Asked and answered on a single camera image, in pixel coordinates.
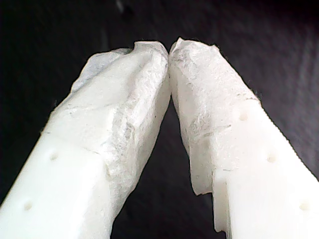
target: white plastic bar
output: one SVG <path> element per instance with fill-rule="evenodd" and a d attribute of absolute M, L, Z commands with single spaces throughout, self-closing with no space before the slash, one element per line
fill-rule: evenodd
<path fill-rule="evenodd" d="M 216 46 L 179 39 L 172 97 L 196 194 L 228 239 L 314 239 L 319 182 Z"/>
<path fill-rule="evenodd" d="M 106 239 L 168 107 L 159 42 L 92 56 L 0 208 L 0 239 Z"/>

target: black background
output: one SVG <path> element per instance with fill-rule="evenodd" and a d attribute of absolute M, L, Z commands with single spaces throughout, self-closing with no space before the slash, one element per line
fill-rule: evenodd
<path fill-rule="evenodd" d="M 0 198 L 49 113 L 94 53 L 179 36 L 217 44 L 319 177 L 319 6 L 309 1 L 2 1 Z M 225 238 L 211 195 L 195 196 L 170 104 L 136 190 L 113 226 L 120 238 Z"/>

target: white plastic piece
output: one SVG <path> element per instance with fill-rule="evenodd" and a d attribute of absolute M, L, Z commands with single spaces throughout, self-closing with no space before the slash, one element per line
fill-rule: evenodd
<path fill-rule="evenodd" d="M 92 56 L 3 202 L 0 238 L 109 238 L 169 98 L 159 42 Z"/>
<path fill-rule="evenodd" d="M 169 74 L 196 194 L 228 239 L 318 238 L 319 182 L 216 46 L 179 39 Z"/>

